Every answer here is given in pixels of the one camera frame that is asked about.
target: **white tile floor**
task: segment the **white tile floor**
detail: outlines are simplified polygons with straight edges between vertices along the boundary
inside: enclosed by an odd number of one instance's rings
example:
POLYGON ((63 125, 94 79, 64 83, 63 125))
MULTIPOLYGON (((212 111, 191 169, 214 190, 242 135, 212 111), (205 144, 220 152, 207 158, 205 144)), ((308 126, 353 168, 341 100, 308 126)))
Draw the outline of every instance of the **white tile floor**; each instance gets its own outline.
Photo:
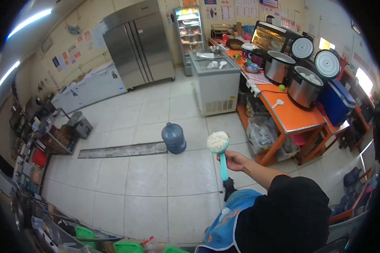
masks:
MULTIPOLYGON (((228 149, 252 158, 236 113, 202 118, 193 95, 193 77, 176 70, 176 81, 138 87, 133 92, 93 104, 81 111, 94 126, 71 156, 53 156, 43 196, 86 225, 132 238, 154 236, 158 242, 192 244, 224 205, 219 163, 205 149, 209 134, 225 131, 228 149), (79 150, 161 141, 166 122, 180 124, 187 149, 141 157, 77 159, 79 150)), ((56 125, 66 123, 66 117, 56 125)), ((291 176, 315 180, 339 201, 342 176, 358 164, 335 144, 321 159, 298 166, 292 159, 270 166, 291 176)), ((266 190, 242 172, 229 171, 237 189, 266 190)))

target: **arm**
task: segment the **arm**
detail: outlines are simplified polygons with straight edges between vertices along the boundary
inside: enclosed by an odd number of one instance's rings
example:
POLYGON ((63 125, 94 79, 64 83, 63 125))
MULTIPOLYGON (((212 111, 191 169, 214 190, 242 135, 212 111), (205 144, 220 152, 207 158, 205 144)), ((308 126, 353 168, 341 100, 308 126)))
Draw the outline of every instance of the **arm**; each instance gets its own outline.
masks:
POLYGON ((264 167, 251 159, 246 158, 240 153, 232 150, 225 151, 225 157, 227 159, 227 167, 233 171, 242 171, 255 180, 259 185, 262 185, 266 190, 269 189, 271 182, 278 175, 287 175, 280 170, 270 169, 264 167))

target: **blue apron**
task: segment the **blue apron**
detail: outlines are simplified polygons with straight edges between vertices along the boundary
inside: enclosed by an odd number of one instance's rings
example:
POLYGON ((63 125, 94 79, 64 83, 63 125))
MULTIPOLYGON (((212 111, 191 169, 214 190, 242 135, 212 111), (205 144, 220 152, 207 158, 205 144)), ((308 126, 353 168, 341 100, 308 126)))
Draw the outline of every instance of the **blue apron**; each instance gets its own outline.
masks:
POLYGON ((224 209, 228 208, 229 211, 227 214, 224 214, 223 217, 221 217, 221 213, 218 215, 205 233, 204 239, 206 243, 197 246, 195 253, 205 251, 203 248, 215 251, 227 250, 233 245, 239 252, 235 241, 235 228, 238 214, 242 210, 253 206, 255 199, 261 195, 262 194, 252 189, 238 190, 232 193, 224 207, 224 209))

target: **black sleeve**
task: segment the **black sleeve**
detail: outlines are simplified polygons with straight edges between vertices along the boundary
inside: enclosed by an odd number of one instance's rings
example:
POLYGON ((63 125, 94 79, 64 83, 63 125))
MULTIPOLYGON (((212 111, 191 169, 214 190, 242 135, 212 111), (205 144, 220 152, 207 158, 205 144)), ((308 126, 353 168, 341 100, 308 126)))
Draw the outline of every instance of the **black sleeve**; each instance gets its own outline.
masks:
POLYGON ((325 246, 331 215, 328 202, 313 180, 276 176, 267 195, 257 197, 252 207, 239 214, 235 230, 239 249, 253 252, 248 250, 249 242, 256 240, 260 252, 313 252, 325 246))

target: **fan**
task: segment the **fan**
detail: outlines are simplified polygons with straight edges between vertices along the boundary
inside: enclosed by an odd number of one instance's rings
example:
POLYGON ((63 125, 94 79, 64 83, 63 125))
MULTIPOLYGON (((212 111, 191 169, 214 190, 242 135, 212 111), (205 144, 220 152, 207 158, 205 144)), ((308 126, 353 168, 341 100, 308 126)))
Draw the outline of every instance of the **fan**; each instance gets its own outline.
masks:
POLYGON ((79 35, 80 31, 77 26, 68 26, 68 32, 72 35, 79 35))

